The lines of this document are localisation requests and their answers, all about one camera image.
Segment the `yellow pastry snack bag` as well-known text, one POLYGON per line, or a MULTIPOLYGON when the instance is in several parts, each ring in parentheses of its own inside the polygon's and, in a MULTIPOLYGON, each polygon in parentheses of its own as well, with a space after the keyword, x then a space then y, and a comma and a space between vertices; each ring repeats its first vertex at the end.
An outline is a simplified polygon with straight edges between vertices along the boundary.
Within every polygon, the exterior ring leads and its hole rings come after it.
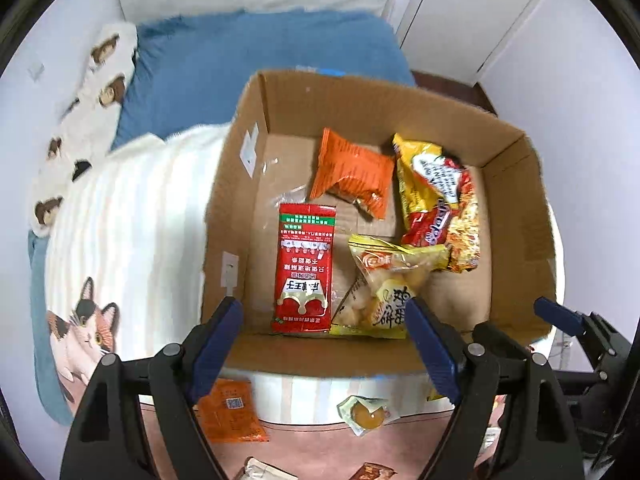
POLYGON ((445 270, 449 248, 400 246, 367 235, 349 237, 358 275, 332 318, 333 336, 404 339, 406 303, 431 273, 445 270))

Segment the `red sachet packet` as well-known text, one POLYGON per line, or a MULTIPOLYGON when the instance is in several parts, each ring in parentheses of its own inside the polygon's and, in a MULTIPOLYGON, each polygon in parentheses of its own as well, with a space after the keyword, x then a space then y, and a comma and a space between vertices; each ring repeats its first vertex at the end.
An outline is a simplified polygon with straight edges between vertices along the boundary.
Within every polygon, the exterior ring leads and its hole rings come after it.
POLYGON ((330 329, 335 220, 333 206, 279 206, 273 332, 325 333, 330 329))

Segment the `clear jelly cup packet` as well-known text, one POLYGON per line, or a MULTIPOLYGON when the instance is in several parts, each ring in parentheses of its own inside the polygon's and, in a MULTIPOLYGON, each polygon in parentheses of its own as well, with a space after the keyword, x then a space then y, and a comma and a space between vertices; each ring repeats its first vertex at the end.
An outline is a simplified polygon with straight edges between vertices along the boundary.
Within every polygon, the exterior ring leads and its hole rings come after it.
POLYGON ((340 419, 349 426, 356 437, 396 422, 400 415, 390 400, 349 396, 337 405, 340 419))

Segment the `yellow cheese noodle packet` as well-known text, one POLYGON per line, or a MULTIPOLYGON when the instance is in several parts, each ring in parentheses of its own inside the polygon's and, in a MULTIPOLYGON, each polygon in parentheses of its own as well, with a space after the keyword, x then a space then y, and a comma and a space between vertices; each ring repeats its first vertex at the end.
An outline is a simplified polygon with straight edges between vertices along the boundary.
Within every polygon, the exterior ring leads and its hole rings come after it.
POLYGON ((470 170, 438 144, 393 137, 406 232, 401 243, 444 245, 448 270, 468 272, 480 263, 480 205, 470 170))

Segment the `puffy orange snack packet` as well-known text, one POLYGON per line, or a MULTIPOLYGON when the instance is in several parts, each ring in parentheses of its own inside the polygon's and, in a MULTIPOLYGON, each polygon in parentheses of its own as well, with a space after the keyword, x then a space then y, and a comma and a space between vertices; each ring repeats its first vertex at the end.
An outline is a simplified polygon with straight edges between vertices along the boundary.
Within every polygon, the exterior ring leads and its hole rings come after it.
POLYGON ((394 160, 349 142, 330 128, 324 128, 317 171, 309 198, 330 193, 376 220, 384 220, 394 160))

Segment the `white wafer packet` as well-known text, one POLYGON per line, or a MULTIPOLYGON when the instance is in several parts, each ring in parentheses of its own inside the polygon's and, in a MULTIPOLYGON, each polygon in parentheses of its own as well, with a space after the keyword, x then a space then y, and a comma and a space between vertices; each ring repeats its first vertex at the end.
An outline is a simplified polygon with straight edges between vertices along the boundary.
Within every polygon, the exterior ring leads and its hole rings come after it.
POLYGON ((243 468, 241 480, 286 480, 289 474, 268 464, 250 457, 243 468))

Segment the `pink striped cat blanket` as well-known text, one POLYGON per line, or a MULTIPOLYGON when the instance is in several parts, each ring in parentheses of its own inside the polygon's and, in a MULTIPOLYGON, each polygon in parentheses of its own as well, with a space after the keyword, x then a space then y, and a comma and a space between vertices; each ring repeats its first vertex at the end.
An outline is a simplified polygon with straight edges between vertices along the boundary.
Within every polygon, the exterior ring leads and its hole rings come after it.
MULTIPOLYGON (((432 386, 408 341, 271 333, 278 209, 308 197, 327 125, 259 121, 237 136, 228 125, 197 125, 115 146, 72 184, 52 226, 47 309, 68 318, 91 282, 100 307, 116 306, 115 350, 128 360, 183 339, 233 292, 245 321, 227 367, 250 380, 265 422, 333 424, 352 394, 394 400, 405 415, 425 412, 432 386)), ((490 321, 524 342, 548 336, 533 303, 561 295, 562 245, 523 131, 489 115, 448 129, 330 127, 373 151, 399 134, 456 154, 477 189, 480 262, 433 273, 427 304, 465 333, 490 321)))

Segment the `brown small snack packet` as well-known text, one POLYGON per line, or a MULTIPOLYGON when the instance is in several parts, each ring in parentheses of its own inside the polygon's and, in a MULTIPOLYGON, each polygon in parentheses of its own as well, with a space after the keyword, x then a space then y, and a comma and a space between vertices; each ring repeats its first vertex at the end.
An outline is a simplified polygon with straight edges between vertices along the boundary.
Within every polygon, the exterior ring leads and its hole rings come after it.
POLYGON ((364 463, 349 477, 349 480, 390 480, 395 474, 396 471, 393 468, 375 463, 364 463))

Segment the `bear print pillow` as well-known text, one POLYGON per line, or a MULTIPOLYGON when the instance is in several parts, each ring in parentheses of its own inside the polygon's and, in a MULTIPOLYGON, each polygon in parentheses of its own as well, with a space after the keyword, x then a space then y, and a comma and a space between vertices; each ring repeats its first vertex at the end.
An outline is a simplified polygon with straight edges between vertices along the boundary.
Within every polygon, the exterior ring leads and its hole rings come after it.
POLYGON ((46 237, 73 180, 111 149, 138 46, 137 27, 107 24, 88 54, 84 79, 51 134, 29 200, 29 224, 46 237))

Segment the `white door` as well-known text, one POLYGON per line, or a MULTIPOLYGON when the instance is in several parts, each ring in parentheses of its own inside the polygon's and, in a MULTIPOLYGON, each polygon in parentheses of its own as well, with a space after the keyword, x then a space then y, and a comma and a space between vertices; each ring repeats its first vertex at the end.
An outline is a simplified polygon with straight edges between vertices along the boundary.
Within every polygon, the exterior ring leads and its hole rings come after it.
POLYGON ((410 70, 475 84, 530 0, 409 0, 397 29, 410 70))

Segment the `wall switch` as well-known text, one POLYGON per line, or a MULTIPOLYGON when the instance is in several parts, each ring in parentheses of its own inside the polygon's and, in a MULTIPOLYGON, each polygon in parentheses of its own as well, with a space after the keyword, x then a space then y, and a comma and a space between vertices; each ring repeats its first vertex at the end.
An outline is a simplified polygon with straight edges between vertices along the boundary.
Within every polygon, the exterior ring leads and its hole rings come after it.
POLYGON ((35 62, 28 68, 28 74, 33 82, 37 82, 43 75, 46 68, 41 62, 35 62))

